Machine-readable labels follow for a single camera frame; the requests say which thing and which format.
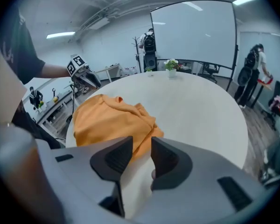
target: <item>small white vase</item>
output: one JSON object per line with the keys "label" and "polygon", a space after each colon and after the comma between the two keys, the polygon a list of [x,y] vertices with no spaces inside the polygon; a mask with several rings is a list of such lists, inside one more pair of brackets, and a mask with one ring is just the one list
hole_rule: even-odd
{"label": "small white vase", "polygon": [[167,72],[167,76],[168,76],[169,78],[173,78],[173,77],[175,77],[176,69],[172,69],[172,70],[166,69],[166,72]]}

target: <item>laminate flooring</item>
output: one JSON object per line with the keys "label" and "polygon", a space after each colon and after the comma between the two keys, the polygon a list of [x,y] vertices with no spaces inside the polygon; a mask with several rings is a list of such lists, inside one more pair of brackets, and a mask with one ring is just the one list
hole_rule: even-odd
{"label": "laminate flooring", "polygon": [[[226,90],[228,79],[216,78],[218,85]],[[102,86],[108,84],[109,81],[102,81]],[[228,93],[233,97],[238,85],[234,82],[231,83]],[[83,103],[94,91],[89,91],[84,95],[80,95],[77,100]],[[249,143],[248,152],[245,160],[243,170],[257,179],[259,169],[263,164],[264,150],[273,144],[279,136],[277,131],[274,131],[268,123],[264,120],[264,116],[260,113],[261,108],[256,104],[254,109],[248,106],[242,110],[246,120]],[[68,125],[60,132],[59,137],[65,138]]]}

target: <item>wooden floor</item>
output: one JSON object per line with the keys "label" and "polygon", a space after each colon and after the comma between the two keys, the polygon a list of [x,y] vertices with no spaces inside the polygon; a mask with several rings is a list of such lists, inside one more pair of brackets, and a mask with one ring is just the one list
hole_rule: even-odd
{"label": "wooden floor", "polygon": [[[228,80],[217,78],[217,81],[217,84],[226,90]],[[237,88],[238,85],[232,82],[228,93],[233,97]],[[246,106],[242,112],[246,120],[249,136],[248,152],[243,169],[254,178],[257,178],[259,169],[263,164],[264,150],[276,141],[279,133],[274,131],[264,120],[264,115],[261,114],[261,107],[257,104],[253,109]]]}

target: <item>potted plant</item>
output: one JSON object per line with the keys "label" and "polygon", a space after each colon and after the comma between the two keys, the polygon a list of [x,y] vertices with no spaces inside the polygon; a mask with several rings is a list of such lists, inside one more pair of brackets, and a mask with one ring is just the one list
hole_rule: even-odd
{"label": "potted plant", "polygon": [[153,75],[153,71],[150,67],[146,67],[145,70],[148,77],[151,77]]}
{"label": "potted plant", "polygon": [[164,64],[168,77],[175,77],[176,70],[179,69],[178,61],[175,59],[170,59],[165,61]]}

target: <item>white shirt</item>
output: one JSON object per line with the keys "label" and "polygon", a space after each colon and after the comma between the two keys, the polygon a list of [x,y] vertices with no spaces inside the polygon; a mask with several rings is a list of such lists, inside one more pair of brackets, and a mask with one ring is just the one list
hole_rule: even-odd
{"label": "white shirt", "polygon": [[260,67],[266,67],[266,55],[263,51],[259,51],[259,56],[258,56],[258,63],[256,62],[256,64],[254,65],[254,69],[256,70],[258,69],[259,71],[261,70]]}
{"label": "white shirt", "polygon": [[[146,35],[151,35],[152,33],[154,32],[146,32]],[[141,37],[140,37],[140,46],[143,46],[143,42],[144,42],[144,38],[146,36],[145,34],[143,34]]]}

